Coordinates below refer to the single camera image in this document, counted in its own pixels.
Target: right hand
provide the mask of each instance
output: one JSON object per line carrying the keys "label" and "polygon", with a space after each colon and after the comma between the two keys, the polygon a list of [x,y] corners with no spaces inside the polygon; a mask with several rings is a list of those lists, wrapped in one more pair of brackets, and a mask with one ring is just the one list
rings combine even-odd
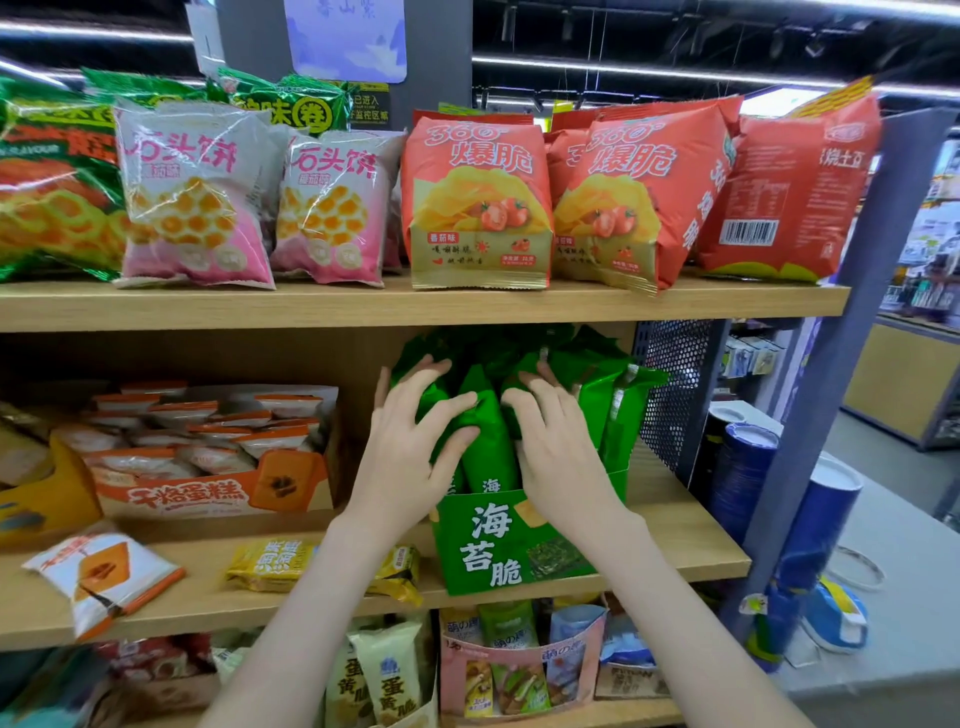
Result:
{"label": "right hand", "polygon": [[508,389],[501,401],[514,409],[523,435],[517,444],[523,490],[540,514],[579,546],[626,509],[590,441],[580,405],[546,362],[538,363],[537,371],[540,376],[520,373],[530,392]]}

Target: barcode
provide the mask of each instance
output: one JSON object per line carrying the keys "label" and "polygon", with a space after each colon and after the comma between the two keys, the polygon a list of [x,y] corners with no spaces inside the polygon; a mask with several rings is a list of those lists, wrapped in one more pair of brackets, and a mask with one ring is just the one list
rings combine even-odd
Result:
{"label": "barcode", "polygon": [[773,245],[780,220],[724,220],[721,245]]}

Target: metal mesh panel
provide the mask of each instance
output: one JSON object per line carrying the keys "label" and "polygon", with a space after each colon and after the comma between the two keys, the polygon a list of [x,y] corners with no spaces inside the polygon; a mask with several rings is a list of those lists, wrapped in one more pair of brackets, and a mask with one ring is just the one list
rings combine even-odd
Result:
{"label": "metal mesh panel", "polygon": [[691,418],[698,417],[701,372],[708,367],[710,319],[651,321],[637,327],[636,355],[645,367],[670,373],[651,390],[640,437],[671,471],[680,464]]}

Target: forearm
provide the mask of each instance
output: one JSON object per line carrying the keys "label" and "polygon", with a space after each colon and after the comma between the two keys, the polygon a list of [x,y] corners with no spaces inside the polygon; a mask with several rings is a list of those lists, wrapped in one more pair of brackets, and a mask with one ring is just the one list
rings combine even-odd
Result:
{"label": "forearm", "polygon": [[578,544],[650,645],[690,728],[811,728],[626,509]]}
{"label": "forearm", "polygon": [[310,728],[350,618],[384,553],[335,519],[297,587],[204,714],[200,728]]}

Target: store aisle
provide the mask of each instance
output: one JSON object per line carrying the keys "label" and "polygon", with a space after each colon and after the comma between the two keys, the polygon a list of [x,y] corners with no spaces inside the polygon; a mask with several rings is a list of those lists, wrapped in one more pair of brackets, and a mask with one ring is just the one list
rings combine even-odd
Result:
{"label": "store aisle", "polygon": [[826,450],[926,513],[960,473],[960,449],[917,452],[846,412],[837,413]]}

